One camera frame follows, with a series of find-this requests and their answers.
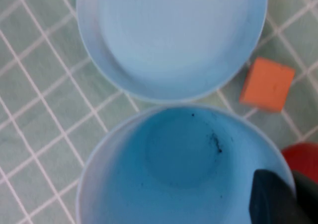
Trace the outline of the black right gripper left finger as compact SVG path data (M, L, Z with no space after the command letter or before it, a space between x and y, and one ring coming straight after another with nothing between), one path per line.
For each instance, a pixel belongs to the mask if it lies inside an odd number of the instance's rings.
M253 224L310 224L290 187L274 172L254 172L249 201Z

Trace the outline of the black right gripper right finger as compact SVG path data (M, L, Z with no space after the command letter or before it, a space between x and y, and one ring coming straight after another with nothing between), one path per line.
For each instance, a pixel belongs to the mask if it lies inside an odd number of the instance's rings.
M318 184L298 171L292 171L297 202L314 224L318 223Z

